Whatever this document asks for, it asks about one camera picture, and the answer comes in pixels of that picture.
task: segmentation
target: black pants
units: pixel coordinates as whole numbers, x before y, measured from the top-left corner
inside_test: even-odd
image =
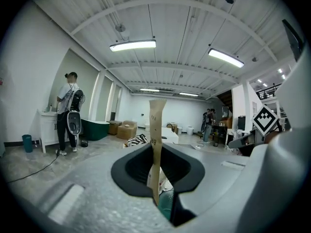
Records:
[[[70,133],[68,124],[67,124],[67,115],[69,111],[66,111],[62,114],[57,115],[57,135],[59,141],[59,149],[65,150],[65,130],[67,130],[69,142],[72,148],[76,147],[76,140],[72,133]]]

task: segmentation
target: green object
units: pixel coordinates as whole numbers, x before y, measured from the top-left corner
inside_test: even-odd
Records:
[[[33,151],[33,142],[31,140],[31,135],[25,134],[22,136],[22,138],[26,153],[31,153]]]
[[[159,196],[158,209],[169,221],[171,218],[172,206],[173,206],[174,190],[162,192]]]
[[[109,123],[102,121],[90,121],[81,119],[83,133],[87,140],[98,141],[107,136],[109,130]]]

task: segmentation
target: staircase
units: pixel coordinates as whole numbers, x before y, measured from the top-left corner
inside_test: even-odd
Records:
[[[229,107],[229,110],[233,113],[233,105],[232,105],[232,93],[231,90],[228,90],[220,95],[217,96],[221,102],[223,102],[223,104],[225,106]]]

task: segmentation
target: bathtub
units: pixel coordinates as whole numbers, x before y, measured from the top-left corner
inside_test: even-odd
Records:
[[[92,121],[81,119],[83,133],[87,140],[98,141],[107,136],[109,123],[103,121]]]

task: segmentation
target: white t-shirt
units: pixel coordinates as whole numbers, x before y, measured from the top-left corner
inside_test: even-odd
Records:
[[[70,90],[77,90],[77,89],[79,89],[79,86],[76,83],[66,83],[62,86],[62,88],[60,88],[59,93],[58,93],[58,97],[62,101],[58,105],[58,107],[59,107],[59,110],[57,111],[58,114],[62,114],[68,110],[66,107],[67,107],[68,100],[69,100],[70,95],[71,95],[71,92],[69,92],[69,91]]]

